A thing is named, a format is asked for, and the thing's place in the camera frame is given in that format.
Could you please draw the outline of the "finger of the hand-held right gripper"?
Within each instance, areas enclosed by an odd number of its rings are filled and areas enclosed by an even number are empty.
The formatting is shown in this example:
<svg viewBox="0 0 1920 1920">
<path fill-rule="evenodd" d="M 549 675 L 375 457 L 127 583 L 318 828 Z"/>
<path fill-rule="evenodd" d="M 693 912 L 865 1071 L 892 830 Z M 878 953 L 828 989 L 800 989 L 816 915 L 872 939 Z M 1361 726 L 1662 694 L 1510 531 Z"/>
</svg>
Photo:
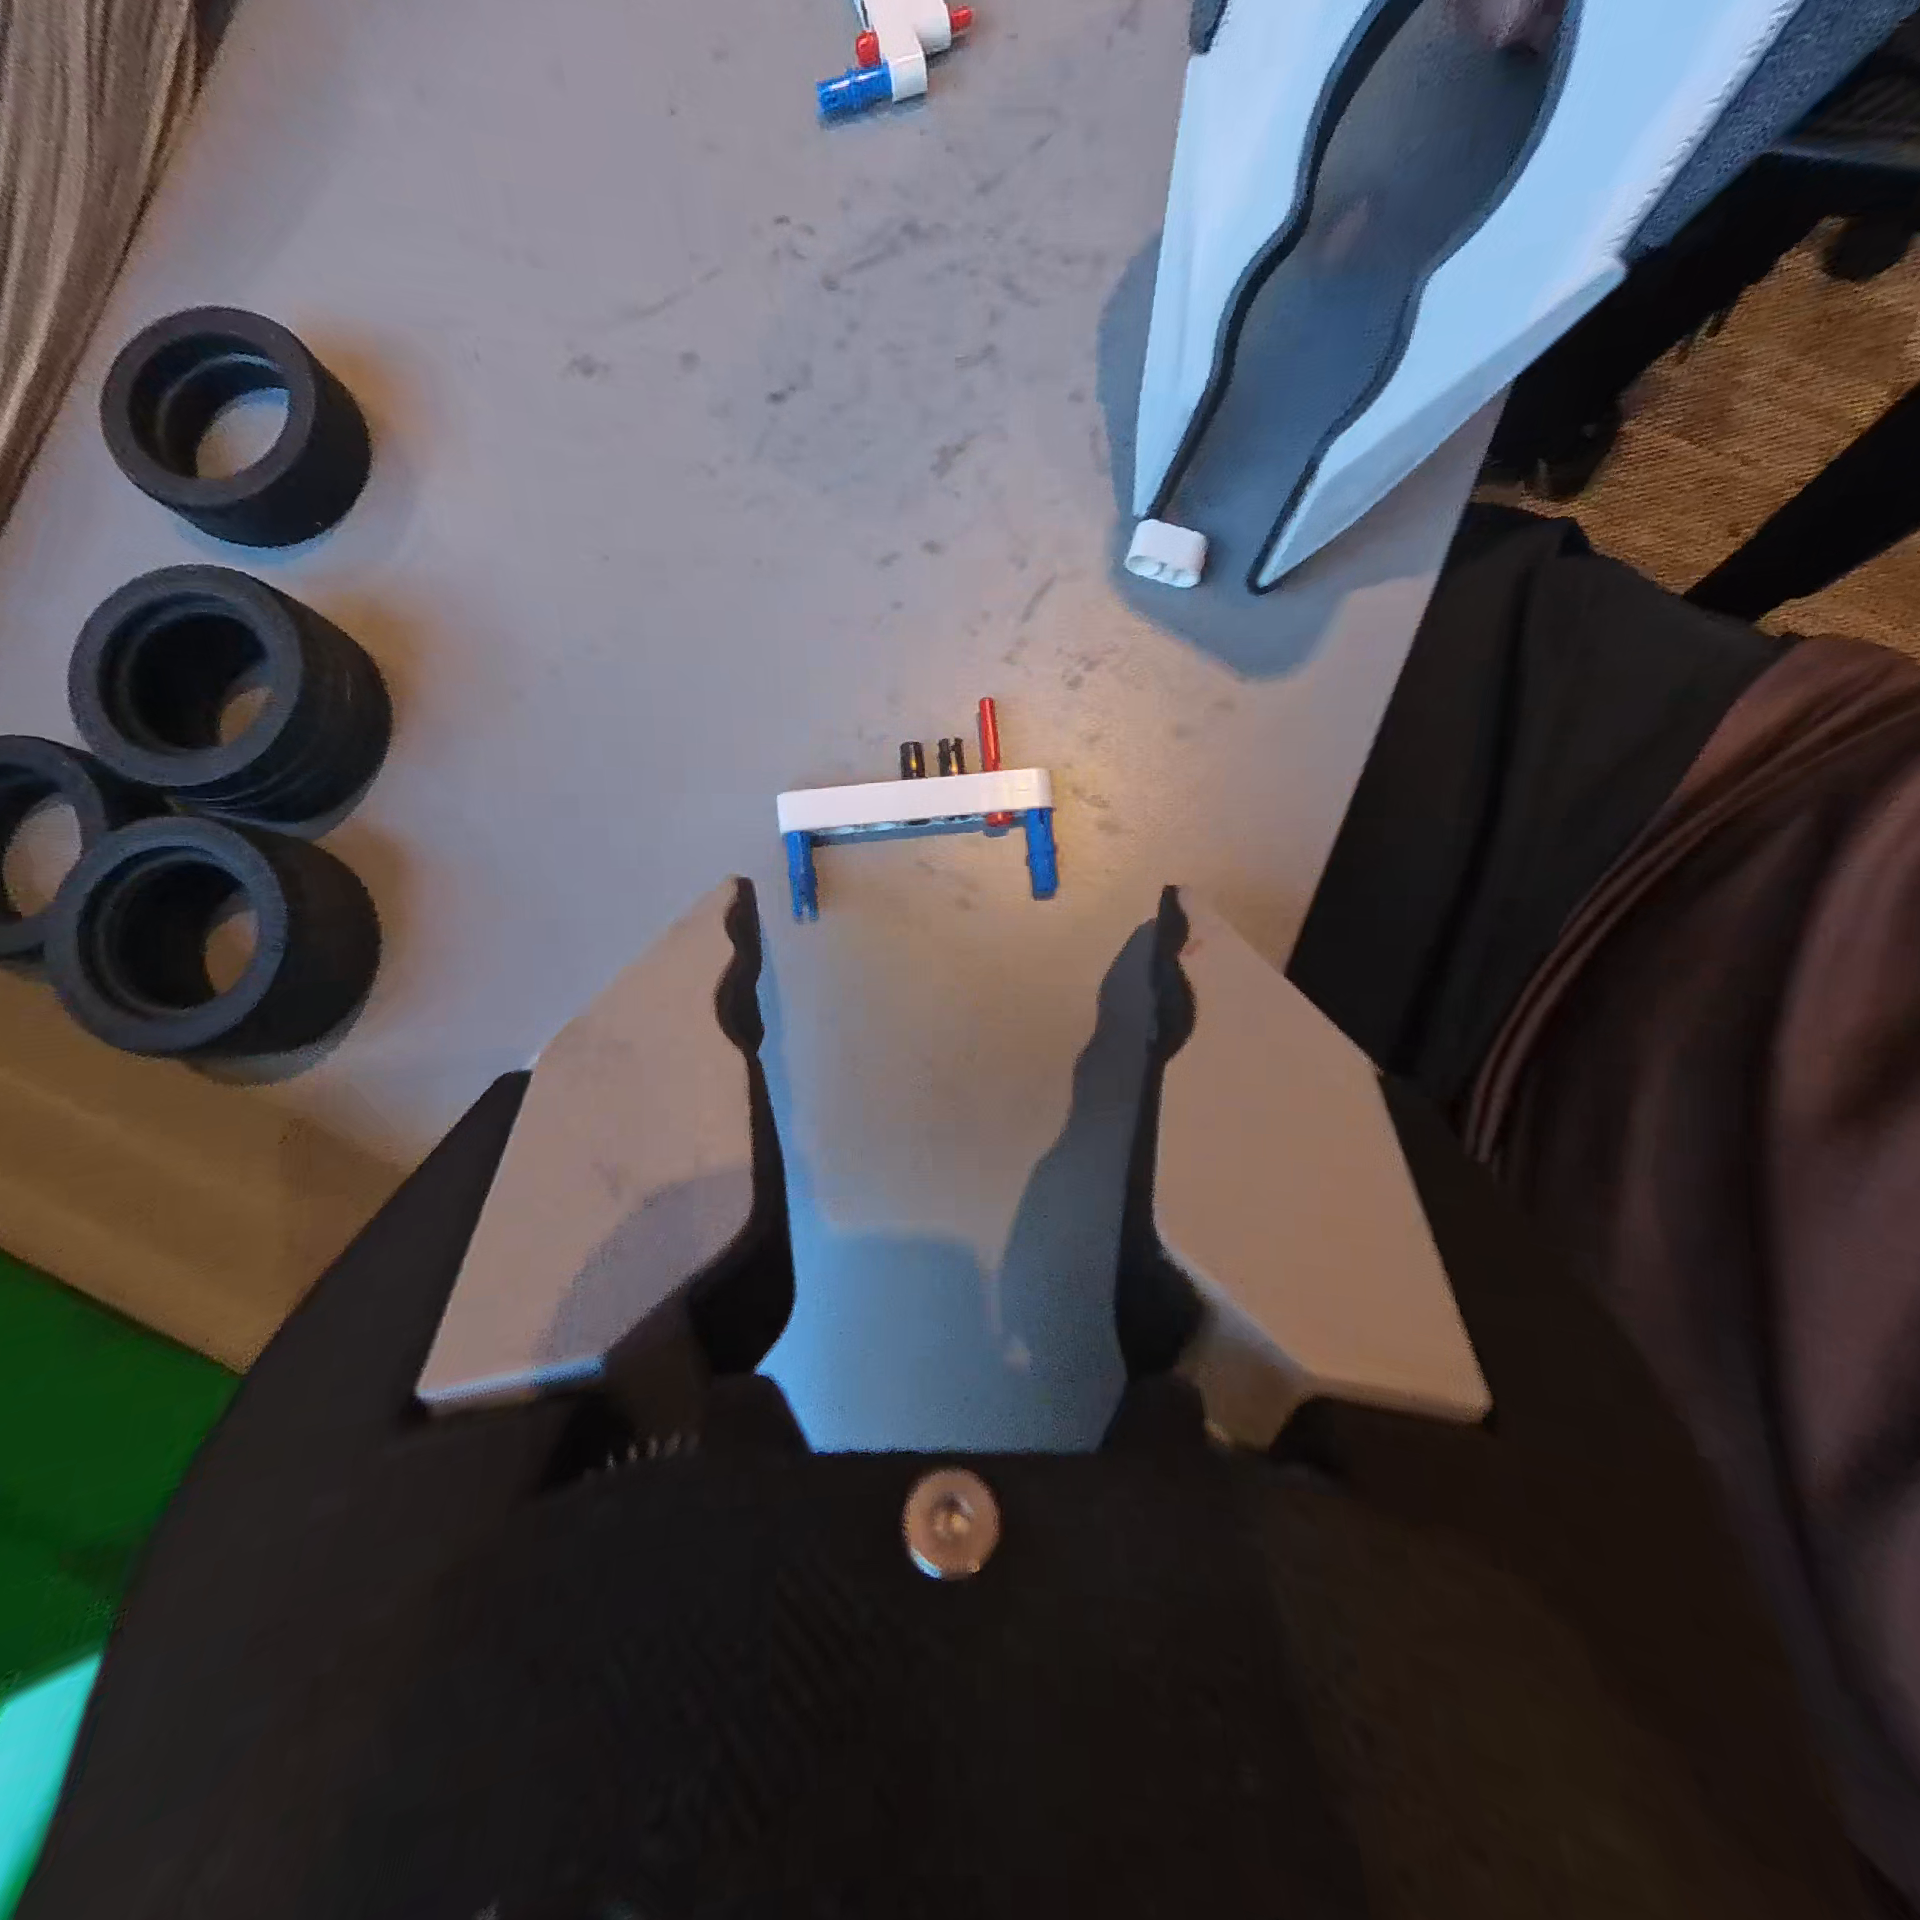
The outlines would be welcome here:
<svg viewBox="0 0 1920 1920">
<path fill-rule="evenodd" d="M 1785 29 L 1788 1 L 1574 5 L 1487 208 L 1420 280 L 1377 382 L 1315 451 L 1248 568 L 1271 592 L 1614 292 L 1624 247 Z"/>
<path fill-rule="evenodd" d="M 1387 44 L 1387 1 L 1190 5 L 1136 406 L 1136 517 L 1167 518 L 1246 311 L 1304 232 L 1336 119 Z"/>
</svg>

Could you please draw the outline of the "open instruction booklet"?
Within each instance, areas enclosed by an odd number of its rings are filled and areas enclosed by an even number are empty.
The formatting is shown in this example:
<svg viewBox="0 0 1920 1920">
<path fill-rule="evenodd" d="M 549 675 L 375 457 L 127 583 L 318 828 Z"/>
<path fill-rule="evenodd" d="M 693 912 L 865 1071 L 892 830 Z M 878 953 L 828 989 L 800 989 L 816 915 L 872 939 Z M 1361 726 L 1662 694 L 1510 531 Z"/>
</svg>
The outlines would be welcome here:
<svg viewBox="0 0 1920 1920">
<path fill-rule="evenodd" d="M 72 383 L 199 81 L 199 5 L 1 5 L 1 513 Z"/>
</svg>

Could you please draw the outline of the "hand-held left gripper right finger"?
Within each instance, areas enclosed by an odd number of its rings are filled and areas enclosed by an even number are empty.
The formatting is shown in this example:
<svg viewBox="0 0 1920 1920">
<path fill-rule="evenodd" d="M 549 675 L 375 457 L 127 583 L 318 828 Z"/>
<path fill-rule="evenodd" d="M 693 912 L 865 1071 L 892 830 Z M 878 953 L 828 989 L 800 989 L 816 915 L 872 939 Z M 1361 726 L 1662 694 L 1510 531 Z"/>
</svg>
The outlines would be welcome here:
<svg viewBox="0 0 1920 1920">
<path fill-rule="evenodd" d="M 1263 1454 L 1310 1406 L 1477 1425 L 1494 1397 L 1377 1067 L 1231 924 L 1159 897 L 1127 1159 L 1127 1376 Z"/>
</svg>

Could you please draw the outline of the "white beam assembly with pins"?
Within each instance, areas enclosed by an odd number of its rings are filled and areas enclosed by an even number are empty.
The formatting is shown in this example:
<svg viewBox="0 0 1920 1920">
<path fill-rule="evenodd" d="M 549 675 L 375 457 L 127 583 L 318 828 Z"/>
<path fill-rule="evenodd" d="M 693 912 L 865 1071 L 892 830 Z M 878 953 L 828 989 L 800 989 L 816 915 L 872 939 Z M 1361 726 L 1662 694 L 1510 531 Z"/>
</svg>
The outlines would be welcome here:
<svg viewBox="0 0 1920 1920">
<path fill-rule="evenodd" d="M 963 1 L 848 1 L 855 19 L 849 65 L 816 81 L 816 115 L 845 123 L 865 112 L 908 104 L 928 91 L 928 65 L 972 35 L 976 13 Z"/>
</svg>

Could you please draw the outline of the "white holed brick beam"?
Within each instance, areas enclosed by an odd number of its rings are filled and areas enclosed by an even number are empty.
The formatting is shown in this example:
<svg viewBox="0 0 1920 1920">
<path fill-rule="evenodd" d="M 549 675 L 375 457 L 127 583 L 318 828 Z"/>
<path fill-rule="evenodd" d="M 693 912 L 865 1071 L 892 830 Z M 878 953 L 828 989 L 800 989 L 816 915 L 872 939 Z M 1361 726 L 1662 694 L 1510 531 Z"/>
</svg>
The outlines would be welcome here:
<svg viewBox="0 0 1920 1920">
<path fill-rule="evenodd" d="M 972 775 L 928 775 L 863 783 L 791 788 L 775 800 L 779 833 L 845 837 L 880 828 L 982 823 L 1007 814 L 1056 806 L 1051 775 L 1041 768 L 1000 768 Z"/>
</svg>

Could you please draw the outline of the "black chair base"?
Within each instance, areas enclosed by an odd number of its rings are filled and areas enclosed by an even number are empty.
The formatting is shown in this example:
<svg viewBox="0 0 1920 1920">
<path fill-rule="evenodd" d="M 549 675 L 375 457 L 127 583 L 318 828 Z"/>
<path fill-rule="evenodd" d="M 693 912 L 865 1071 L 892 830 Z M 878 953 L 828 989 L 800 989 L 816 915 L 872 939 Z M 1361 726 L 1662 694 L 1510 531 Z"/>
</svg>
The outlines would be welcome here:
<svg viewBox="0 0 1920 1920">
<path fill-rule="evenodd" d="M 1520 376 L 1481 483 L 1551 501 L 1582 491 L 1614 451 L 1627 388 L 1720 320 L 1816 223 L 1840 221 L 1821 253 L 1830 280 L 1872 280 L 1908 253 L 1918 232 L 1915 35 L 1908 15 Z M 1687 598 L 1755 621 L 1911 537 L 1915 455 L 1918 388 L 1908 387 Z"/>
</svg>

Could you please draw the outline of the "green plastic bin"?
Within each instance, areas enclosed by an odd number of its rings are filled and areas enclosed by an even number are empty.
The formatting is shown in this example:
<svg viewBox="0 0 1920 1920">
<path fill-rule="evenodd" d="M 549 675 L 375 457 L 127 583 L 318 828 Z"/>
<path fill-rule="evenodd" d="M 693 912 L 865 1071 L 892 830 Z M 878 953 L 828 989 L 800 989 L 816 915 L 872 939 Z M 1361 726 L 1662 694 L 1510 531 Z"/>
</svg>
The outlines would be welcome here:
<svg viewBox="0 0 1920 1920">
<path fill-rule="evenodd" d="M 5 1857 L 53 1809 L 136 1558 L 238 1384 L 1 1259 Z"/>
</svg>

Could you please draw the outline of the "person's torso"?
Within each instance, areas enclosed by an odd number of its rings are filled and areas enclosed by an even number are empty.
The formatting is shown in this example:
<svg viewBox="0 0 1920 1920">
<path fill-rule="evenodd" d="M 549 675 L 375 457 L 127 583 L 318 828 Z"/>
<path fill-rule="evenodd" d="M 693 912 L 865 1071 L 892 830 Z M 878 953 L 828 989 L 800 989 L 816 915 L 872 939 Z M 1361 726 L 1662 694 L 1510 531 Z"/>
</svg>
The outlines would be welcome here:
<svg viewBox="0 0 1920 1920">
<path fill-rule="evenodd" d="M 1475 503 L 1286 972 L 1639 1345 L 1915 1915 L 1915 660 Z"/>
</svg>

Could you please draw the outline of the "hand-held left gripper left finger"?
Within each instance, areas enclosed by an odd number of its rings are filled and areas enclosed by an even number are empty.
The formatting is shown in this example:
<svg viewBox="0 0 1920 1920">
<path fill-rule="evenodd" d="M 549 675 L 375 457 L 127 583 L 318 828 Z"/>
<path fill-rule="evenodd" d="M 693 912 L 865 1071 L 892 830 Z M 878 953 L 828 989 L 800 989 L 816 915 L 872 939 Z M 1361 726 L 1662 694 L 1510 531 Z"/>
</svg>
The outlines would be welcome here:
<svg viewBox="0 0 1920 1920">
<path fill-rule="evenodd" d="M 529 1061 L 416 1381 L 431 1409 L 587 1384 L 685 1336 L 751 1371 L 792 1309 L 760 917 L 700 895 Z"/>
</svg>

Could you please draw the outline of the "black rubber toy tyre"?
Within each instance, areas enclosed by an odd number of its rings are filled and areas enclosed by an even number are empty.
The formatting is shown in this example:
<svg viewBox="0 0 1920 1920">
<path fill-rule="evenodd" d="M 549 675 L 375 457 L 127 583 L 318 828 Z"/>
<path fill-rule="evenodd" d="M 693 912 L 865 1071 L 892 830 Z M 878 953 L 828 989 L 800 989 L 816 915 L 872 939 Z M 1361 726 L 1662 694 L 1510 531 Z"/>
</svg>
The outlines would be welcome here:
<svg viewBox="0 0 1920 1920">
<path fill-rule="evenodd" d="M 235 566 L 157 566 L 108 593 L 75 639 L 65 699 L 118 777 L 279 828 L 340 814 L 392 736 L 372 656 Z"/>
<path fill-rule="evenodd" d="M 285 831 L 196 815 L 109 830 L 56 891 L 41 961 L 95 1039 L 163 1061 L 308 1048 L 377 977 L 367 886 Z"/>
<path fill-rule="evenodd" d="M 79 849 L 92 849 L 108 831 L 132 825 L 151 812 L 151 793 L 115 773 L 92 752 L 47 736 L 1 736 L 1 957 L 33 959 L 44 949 L 51 902 L 27 909 L 6 880 L 6 855 L 19 830 L 41 803 L 61 803 L 72 812 Z"/>
<path fill-rule="evenodd" d="M 283 401 L 273 440 L 245 468 L 203 472 L 220 414 L 257 393 Z M 358 400 L 288 326 L 240 305 L 191 305 L 125 341 L 102 380 L 101 427 L 139 494 L 240 545 L 323 537 L 372 467 Z"/>
</svg>

